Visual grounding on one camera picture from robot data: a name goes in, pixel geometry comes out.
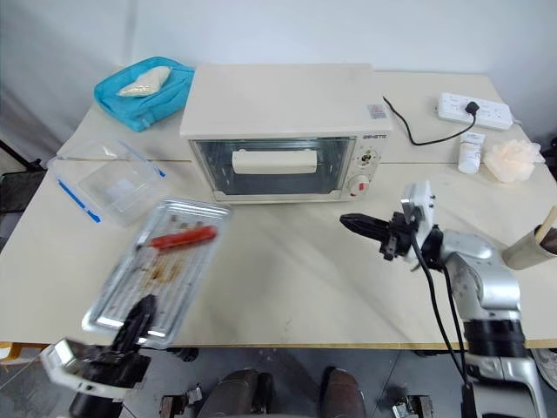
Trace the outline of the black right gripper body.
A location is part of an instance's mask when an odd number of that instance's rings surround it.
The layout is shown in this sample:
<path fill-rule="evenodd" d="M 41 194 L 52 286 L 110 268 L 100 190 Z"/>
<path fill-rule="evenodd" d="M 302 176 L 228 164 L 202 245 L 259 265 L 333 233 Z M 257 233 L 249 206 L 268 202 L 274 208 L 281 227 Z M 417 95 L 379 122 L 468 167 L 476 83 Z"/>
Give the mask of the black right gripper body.
<path fill-rule="evenodd" d="M 383 258 L 392 261 L 397 257 L 405 257 L 413 248 L 413 237 L 419 229 L 418 220 L 412 217 L 407 221 L 402 212 L 394 212 L 386 229 L 386 238 L 382 240 L 379 252 Z"/>

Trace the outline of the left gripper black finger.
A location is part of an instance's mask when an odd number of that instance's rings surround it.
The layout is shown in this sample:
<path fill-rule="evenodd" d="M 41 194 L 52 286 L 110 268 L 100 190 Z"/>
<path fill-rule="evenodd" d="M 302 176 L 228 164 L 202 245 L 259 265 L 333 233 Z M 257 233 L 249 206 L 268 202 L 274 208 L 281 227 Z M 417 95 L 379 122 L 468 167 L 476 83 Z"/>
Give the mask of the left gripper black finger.
<path fill-rule="evenodd" d="M 120 327 L 117 336 L 111 344 L 114 352 L 129 352 L 137 340 L 137 329 L 140 320 L 140 306 L 137 303 L 128 313 L 124 324 Z"/>
<path fill-rule="evenodd" d="M 144 296 L 131 311 L 132 342 L 138 344 L 151 329 L 157 311 L 157 297 L 150 293 Z"/>

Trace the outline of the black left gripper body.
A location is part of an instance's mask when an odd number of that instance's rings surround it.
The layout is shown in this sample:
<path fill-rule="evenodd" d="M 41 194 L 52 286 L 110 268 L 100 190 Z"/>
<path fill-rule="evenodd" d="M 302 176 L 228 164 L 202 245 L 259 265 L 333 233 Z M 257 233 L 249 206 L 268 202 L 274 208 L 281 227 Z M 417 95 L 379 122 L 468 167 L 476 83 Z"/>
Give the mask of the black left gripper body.
<path fill-rule="evenodd" d="M 90 346 L 83 359 L 82 376 L 96 383 L 119 388 L 133 388 L 140 383 L 151 363 L 134 347 L 117 351 L 109 346 Z"/>

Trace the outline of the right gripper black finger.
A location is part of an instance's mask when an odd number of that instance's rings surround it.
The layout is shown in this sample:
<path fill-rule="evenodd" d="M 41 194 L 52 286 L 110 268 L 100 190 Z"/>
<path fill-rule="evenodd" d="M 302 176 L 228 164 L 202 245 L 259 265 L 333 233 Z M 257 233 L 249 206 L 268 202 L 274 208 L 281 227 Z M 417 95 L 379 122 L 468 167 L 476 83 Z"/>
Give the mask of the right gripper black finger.
<path fill-rule="evenodd" d="M 390 239 L 390 233 L 388 227 L 386 226 L 374 226 L 374 225 L 352 225 L 348 226 L 351 232 L 356 233 L 368 239 L 378 241 L 382 244 L 387 243 Z"/>
<path fill-rule="evenodd" d="M 388 221 L 362 213 L 343 214 L 340 216 L 339 221 L 352 232 L 385 232 L 389 228 Z"/>

